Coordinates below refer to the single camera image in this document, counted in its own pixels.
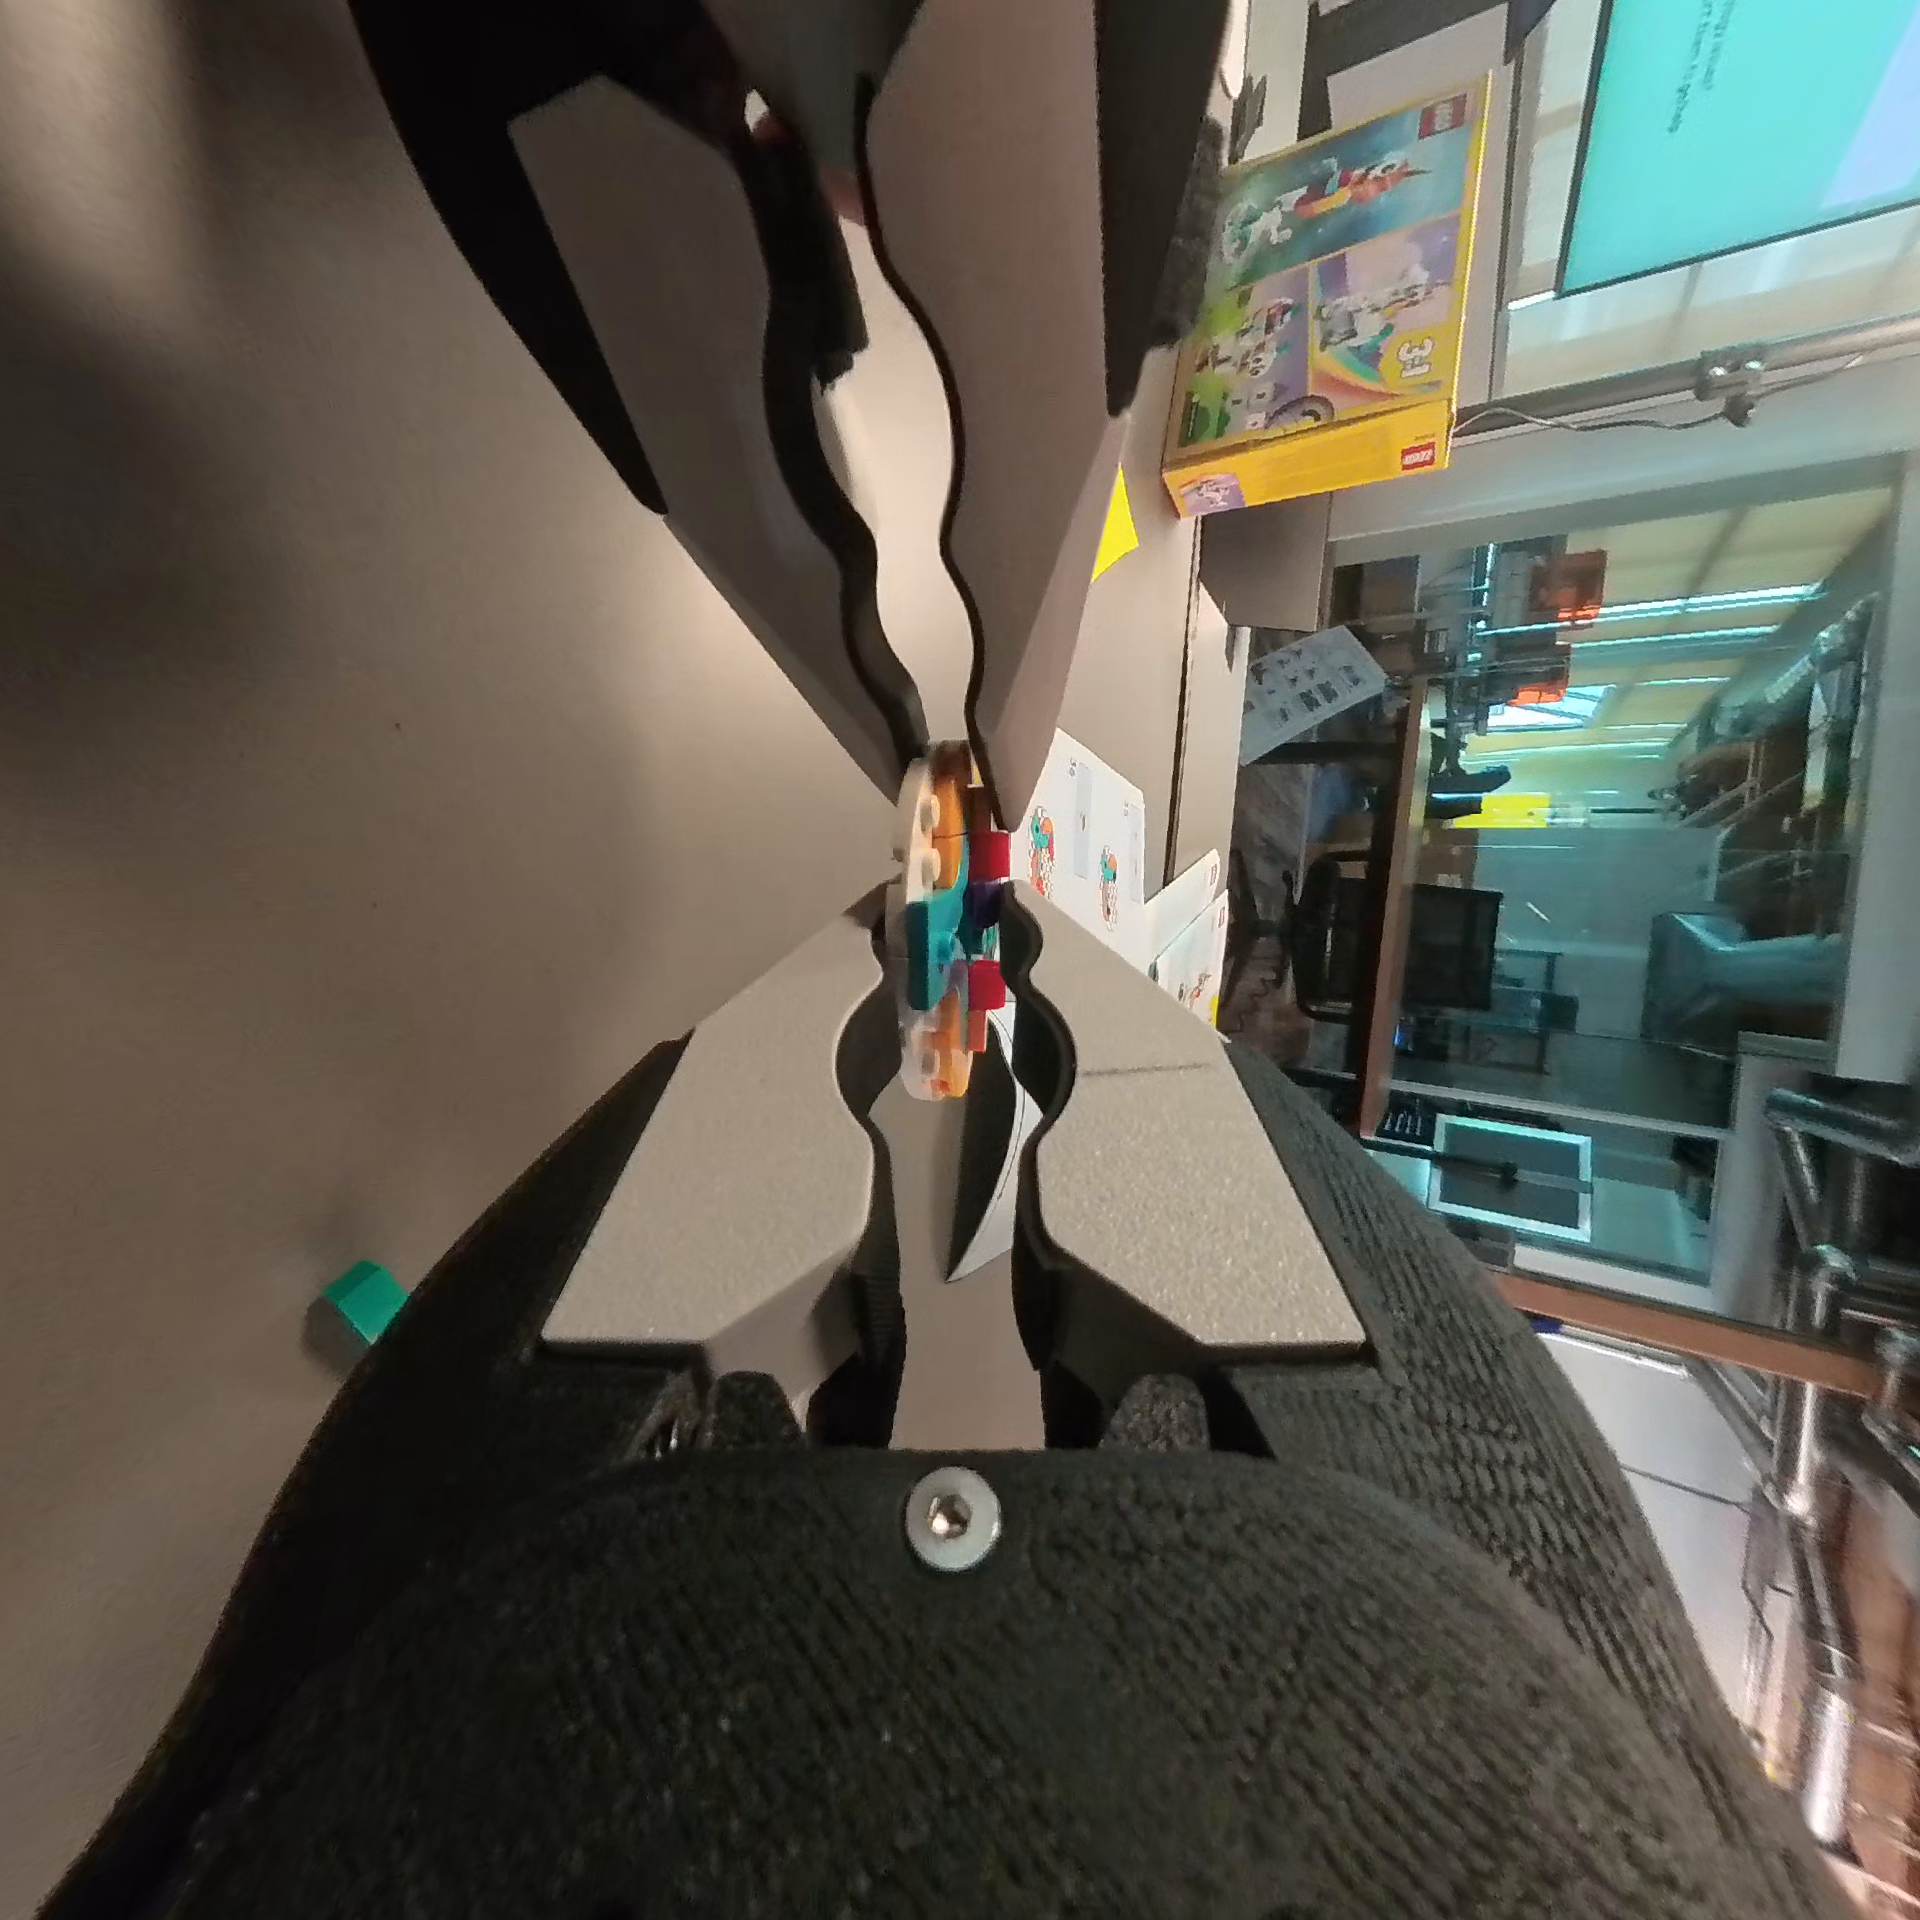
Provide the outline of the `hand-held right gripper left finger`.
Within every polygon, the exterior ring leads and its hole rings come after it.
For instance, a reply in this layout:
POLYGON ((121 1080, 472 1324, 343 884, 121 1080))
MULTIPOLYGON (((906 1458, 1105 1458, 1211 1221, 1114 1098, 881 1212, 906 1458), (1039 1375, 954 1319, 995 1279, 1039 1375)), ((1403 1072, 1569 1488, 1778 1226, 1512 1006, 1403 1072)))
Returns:
POLYGON ((835 1368, 891 1200, 873 1106, 900 1068, 882 887, 702 1020, 545 1322, 566 1354, 835 1368))

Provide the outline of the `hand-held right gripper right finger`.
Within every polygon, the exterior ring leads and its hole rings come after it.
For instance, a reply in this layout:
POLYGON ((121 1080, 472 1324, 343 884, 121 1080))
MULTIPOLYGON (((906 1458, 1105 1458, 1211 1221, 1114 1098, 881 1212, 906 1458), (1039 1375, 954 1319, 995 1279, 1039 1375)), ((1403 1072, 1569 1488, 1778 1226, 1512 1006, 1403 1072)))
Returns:
POLYGON ((1016 1285, 1040 1368, 1350 1359, 1364 1327, 1223 1037, 1020 882, 1016 1285))

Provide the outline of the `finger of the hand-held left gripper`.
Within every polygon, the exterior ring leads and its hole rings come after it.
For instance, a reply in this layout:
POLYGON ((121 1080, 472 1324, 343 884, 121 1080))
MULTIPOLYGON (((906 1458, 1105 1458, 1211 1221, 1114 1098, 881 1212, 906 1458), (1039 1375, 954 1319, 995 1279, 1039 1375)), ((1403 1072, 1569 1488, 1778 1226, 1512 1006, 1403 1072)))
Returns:
POLYGON ((948 390, 943 550, 967 728, 1003 823, 1060 720, 1120 456, 1110 408, 1096 12, 930 2, 868 114, 875 239, 948 390))
POLYGON ((903 778, 924 706, 814 407, 859 314, 810 155, 745 127, 712 141, 603 78, 521 114, 512 143, 667 527, 855 767, 903 778))

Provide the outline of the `colourful lego model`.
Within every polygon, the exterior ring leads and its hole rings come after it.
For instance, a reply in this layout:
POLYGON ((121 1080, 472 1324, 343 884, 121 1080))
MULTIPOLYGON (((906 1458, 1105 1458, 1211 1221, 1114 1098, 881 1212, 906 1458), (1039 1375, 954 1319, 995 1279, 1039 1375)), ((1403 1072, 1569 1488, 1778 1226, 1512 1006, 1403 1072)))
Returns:
POLYGON ((900 1077, 913 1098, 961 1099, 1010 998, 1001 918, 1016 839, 962 739, 915 758, 896 802, 896 877, 886 895, 888 976, 900 1077))

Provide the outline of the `yellow lego set box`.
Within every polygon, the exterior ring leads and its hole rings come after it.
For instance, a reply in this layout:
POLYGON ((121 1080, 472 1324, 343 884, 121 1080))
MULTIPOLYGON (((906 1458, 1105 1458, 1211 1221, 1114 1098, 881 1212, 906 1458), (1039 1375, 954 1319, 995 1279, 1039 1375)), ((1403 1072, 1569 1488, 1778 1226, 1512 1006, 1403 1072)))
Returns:
POLYGON ((1226 170, 1161 453, 1179 516, 1450 466, 1494 87, 1226 170))

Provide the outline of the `teal lego brick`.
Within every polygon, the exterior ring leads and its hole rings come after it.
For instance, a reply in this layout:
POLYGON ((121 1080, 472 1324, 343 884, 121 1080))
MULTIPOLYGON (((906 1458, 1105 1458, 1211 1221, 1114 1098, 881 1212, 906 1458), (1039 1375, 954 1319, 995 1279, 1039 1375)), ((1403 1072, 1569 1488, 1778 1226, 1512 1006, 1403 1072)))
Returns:
POLYGON ((331 1374, 348 1375, 407 1303, 410 1286, 401 1285, 388 1267, 356 1260, 310 1303, 305 1346, 331 1374))

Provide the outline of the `small white instruction booklet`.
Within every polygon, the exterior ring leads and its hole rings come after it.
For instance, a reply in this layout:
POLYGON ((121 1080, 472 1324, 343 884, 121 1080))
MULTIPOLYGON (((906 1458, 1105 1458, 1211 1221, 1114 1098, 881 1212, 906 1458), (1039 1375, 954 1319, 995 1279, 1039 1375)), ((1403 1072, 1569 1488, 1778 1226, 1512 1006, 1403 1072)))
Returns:
POLYGON ((1217 848, 1143 904, 1147 976, 1208 1024, 1226 988, 1231 917, 1227 860, 1217 848))

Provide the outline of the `black office chair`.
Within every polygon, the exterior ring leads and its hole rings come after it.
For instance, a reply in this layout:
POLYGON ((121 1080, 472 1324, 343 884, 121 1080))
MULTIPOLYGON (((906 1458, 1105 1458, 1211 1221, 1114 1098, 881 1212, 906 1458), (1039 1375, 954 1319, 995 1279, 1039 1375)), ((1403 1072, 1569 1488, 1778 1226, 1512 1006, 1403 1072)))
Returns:
POLYGON ((1319 1024, 1363 1030, 1377 1007, 1386 939, 1386 877, 1361 848, 1319 852, 1288 917, 1297 1006, 1319 1024))

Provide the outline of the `grey cardboard box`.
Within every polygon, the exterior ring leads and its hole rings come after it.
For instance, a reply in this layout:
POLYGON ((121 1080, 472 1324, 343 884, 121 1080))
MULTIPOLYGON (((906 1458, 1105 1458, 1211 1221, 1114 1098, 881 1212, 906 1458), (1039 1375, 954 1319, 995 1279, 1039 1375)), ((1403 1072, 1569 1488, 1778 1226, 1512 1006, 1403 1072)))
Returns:
POLYGON ((1326 621, 1334 493, 1201 522, 1201 581, 1234 629, 1316 632, 1326 621))

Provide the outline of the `brown wooden beam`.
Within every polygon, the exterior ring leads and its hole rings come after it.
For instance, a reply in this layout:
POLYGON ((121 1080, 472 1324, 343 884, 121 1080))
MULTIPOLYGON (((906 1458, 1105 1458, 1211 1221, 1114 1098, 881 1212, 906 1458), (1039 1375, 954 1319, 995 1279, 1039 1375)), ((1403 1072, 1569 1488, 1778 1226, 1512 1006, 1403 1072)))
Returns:
POLYGON ((1377 1136, 1391 1099, 1434 757, 1427 725, 1430 678, 1411 678, 1406 695, 1396 744, 1384 765, 1380 807, 1364 861, 1361 989, 1350 1037, 1351 1128, 1361 1141, 1377 1136))

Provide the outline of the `printed white paper sheet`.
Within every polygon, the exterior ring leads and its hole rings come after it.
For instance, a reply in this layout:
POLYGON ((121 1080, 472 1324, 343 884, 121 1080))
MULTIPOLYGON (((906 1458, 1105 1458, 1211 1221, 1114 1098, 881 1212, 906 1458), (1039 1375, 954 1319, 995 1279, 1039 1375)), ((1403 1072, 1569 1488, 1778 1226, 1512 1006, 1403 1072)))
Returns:
POLYGON ((1239 723, 1239 765, 1306 741, 1329 720, 1388 690, 1388 674, 1353 626, 1250 642, 1239 723))

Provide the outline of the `metal rack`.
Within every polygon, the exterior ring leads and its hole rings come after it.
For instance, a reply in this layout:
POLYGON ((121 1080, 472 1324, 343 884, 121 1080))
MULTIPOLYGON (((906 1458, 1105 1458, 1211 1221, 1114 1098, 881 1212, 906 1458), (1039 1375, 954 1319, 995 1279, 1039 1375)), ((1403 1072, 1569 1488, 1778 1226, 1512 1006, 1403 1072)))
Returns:
POLYGON ((1863 1384, 1767 1381, 1742 1722, 1860 1915, 1918 1915, 1916 1091, 1817 1077, 1766 1117, 1775 1327, 1863 1384))

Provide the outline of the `large display screen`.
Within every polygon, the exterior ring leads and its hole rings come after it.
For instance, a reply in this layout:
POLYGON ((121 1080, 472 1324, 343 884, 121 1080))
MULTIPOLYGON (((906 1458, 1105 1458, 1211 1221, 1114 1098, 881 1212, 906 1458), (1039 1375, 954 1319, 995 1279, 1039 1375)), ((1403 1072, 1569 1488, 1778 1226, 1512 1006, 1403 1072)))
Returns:
POLYGON ((1916 2, 1607 2, 1554 292, 1916 200, 1916 2))

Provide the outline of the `metal mounting rail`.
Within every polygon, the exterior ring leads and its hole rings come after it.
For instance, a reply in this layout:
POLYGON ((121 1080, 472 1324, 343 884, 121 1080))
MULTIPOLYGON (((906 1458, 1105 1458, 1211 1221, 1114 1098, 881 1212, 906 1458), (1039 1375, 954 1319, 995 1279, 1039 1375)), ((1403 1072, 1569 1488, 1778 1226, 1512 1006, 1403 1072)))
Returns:
POLYGON ((1902 339, 1854 339, 1828 342, 1807 339, 1778 349, 1704 352, 1680 363, 1570 382, 1558 388, 1524 390, 1483 399, 1460 412, 1454 438, 1480 438, 1519 427, 1601 430, 1604 415, 1636 415, 1657 402, 1692 399, 1724 415, 1728 399, 1761 402, 1856 368, 1916 356, 1916 333, 1902 339))

